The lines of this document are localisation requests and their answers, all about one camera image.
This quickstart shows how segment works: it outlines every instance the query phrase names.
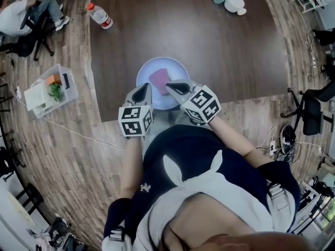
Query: water bottle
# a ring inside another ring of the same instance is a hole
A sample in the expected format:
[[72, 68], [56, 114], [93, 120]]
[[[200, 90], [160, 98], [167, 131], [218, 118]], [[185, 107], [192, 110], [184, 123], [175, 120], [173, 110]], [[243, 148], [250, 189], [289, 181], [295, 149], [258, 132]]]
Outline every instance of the water bottle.
[[109, 29], [113, 25], [113, 20], [108, 14], [99, 6], [89, 3], [87, 10], [92, 19], [94, 19], [103, 29]]

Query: navy shirt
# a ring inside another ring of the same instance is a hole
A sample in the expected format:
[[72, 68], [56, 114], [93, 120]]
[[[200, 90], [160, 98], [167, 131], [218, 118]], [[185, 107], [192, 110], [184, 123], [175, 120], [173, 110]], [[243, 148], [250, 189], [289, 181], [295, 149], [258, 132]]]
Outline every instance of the navy shirt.
[[150, 185], [149, 192], [139, 188], [132, 199], [121, 198], [110, 205], [104, 238], [124, 220], [125, 231], [134, 242], [137, 227], [145, 214], [159, 196], [176, 187], [165, 172], [164, 155], [178, 164], [185, 181], [208, 171], [218, 150], [222, 150], [223, 162], [217, 172], [223, 174], [229, 182], [253, 195], [268, 210], [266, 180], [281, 184], [282, 188], [293, 195], [297, 212], [300, 189], [287, 162], [274, 161], [254, 168], [243, 156], [225, 147], [212, 131], [189, 125], [175, 125], [160, 133], [144, 156], [141, 184]]

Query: green vegetable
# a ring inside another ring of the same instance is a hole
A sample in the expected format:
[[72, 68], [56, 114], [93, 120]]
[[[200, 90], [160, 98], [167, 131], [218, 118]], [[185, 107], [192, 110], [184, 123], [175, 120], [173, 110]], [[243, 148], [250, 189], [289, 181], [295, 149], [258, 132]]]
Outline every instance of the green vegetable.
[[53, 83], [49, 85], [50, 93], [49, 96], [52, 97], [55, 101], [61, 102], [62, 101], [62, 89], [59, 84]]

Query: white cup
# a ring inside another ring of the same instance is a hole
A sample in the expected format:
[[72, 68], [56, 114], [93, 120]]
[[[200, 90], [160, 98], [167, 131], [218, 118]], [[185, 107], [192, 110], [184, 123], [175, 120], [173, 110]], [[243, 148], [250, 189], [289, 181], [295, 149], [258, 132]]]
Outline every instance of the white cup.
[[225, 8], [229, 12], [237, 13], [239, 16], [244, 15], [247, 10], [244, 8], [244, 1], [243, 0], [226, 0], [225, 1]]

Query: brown wooden table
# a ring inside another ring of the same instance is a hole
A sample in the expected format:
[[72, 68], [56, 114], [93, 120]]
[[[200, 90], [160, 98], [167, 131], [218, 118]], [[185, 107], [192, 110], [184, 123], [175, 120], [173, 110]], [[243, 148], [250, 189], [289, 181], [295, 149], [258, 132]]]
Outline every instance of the brown wooden table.
[[114, 20], [110, 30], [91, 21], [92, 70], [102, 122], [136, 85], [146, 61], [168, 56], [221, 103], [286, 92], [282, 38], [265, 0], [244, 0], [232, 14], [213, 0], [92, 0]]

